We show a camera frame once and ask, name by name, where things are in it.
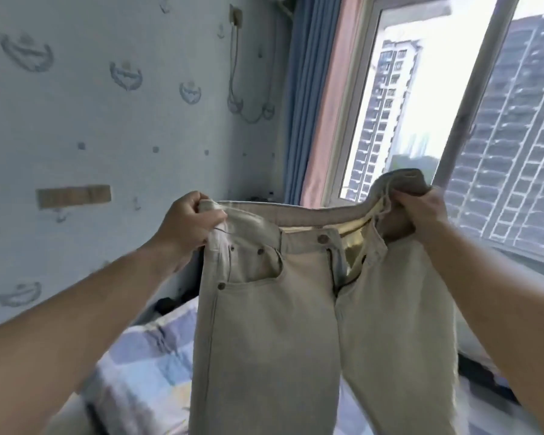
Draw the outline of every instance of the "person's left hand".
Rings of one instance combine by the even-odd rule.
[[[206,199],[207,195],[193,191],[174,202],[157,233],[144,246],[166,253],[173,263],[172,271],[189,263],[191,254],[205,244],[210,231],[227,217],[221,210],[197,213],[199,201]]]

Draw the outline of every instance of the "curtain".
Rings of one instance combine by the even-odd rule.
[[[339,124],[342,101],[346,93],[351,62],[357,49],[363,0],[342,0],[336,26],[331,61],[326,75],[316,130],[306,168],[300,204],[320,208],[331,164],[335,132]]]
[[[341,0],[297,0],[288,59],[284,202],[300,204]]]

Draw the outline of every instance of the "beige jeans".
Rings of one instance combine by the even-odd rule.
[[[454,434],[454,305],[412,236],[389,244],[382,176],[365,203],[216,204],[204,253],[192,435],[330,435],[342,374],[378,435]]]

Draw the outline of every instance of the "patterned wallpaper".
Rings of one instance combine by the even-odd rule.
[[[0,0],[0,322],[141,245],[189,190],[279,191],[289,28],[267,0]],[[38,210],[36,189],[86,184],[112,201]]]

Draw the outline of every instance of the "metal rivet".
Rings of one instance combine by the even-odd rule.
[[[325,234],[322,234],[322,235],[319,235],[318,239],[320,244],[326,244],[328,241],[330,241],[330,239],[328,238],[328,235],[325,235]]]

